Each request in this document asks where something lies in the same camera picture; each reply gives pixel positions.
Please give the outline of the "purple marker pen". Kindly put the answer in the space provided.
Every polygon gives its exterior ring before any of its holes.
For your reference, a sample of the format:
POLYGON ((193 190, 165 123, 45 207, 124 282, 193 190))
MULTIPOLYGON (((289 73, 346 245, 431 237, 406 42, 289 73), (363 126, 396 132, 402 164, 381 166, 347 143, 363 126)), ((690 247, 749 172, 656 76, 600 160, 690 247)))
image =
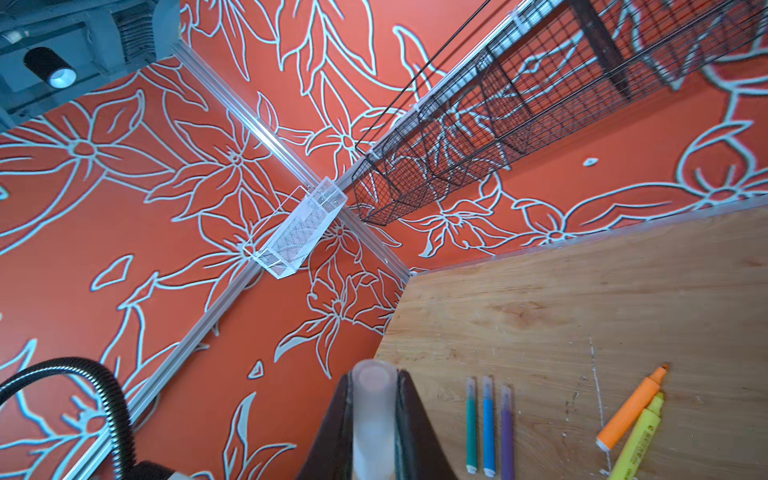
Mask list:
POLYGON ((501 408, 501 457, 502 479, 515 479, 515 453, 514 453, 514 398, 513 390, 509 386, 503 386, 501 408))

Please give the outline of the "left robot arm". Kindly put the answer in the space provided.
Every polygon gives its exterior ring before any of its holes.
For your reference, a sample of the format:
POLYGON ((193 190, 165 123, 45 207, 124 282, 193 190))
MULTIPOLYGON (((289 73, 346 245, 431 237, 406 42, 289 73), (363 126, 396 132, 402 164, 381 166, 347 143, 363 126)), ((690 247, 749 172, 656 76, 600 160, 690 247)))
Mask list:
POLYGON ((10 438, 1 428, 3 479, 94 479, 104 466, 109 479, 183 479, 184 474, 136 456, 131 414, 119 381, 103 364, 62 357, 24 365, 1 383, 1 406, 12 403, 22 420, 38 431, 10 438), (57 431, 34 412, 25 390, 63 376, 81 390, 71 398, 74 415, 64 414, 66 432, 57 431))

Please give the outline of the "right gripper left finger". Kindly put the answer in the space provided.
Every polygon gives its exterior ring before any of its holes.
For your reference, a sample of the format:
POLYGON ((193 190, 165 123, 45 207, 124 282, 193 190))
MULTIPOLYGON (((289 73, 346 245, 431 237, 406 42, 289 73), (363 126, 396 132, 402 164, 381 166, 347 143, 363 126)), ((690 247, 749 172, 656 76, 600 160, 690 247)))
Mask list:
POLYGON ((296 478, 350 480, 353 477, 353 426, 353 385, 348 373, 336 387, 309 455, 296 478))

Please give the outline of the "green marker pen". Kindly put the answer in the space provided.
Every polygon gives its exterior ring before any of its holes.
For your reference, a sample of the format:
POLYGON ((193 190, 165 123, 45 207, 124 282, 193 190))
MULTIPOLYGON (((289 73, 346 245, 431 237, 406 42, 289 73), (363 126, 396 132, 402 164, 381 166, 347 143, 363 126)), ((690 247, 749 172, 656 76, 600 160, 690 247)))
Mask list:
POLYGON ((469 377, 466 382, 466 470, 475 475, 477 460, 477 388, 476 380, 469 377))

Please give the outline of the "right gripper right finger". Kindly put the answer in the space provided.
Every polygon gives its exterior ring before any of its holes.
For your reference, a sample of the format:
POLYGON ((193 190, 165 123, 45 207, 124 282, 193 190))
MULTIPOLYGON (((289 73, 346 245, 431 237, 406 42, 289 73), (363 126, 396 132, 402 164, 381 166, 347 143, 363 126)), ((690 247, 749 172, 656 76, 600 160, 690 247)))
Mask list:
POLYGON ((457 479, 406 370, 397 376, 395 472, 398 480, 457 479))

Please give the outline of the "blue marker pen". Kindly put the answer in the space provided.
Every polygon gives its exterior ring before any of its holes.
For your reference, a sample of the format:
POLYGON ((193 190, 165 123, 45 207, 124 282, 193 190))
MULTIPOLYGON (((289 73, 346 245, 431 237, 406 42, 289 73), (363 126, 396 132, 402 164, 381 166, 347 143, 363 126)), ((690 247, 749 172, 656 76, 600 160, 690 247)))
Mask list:
POLYGON ((483 472, 487 478, 496 475, 495 417, 493 379, 485 376, 483 386, 483 472))

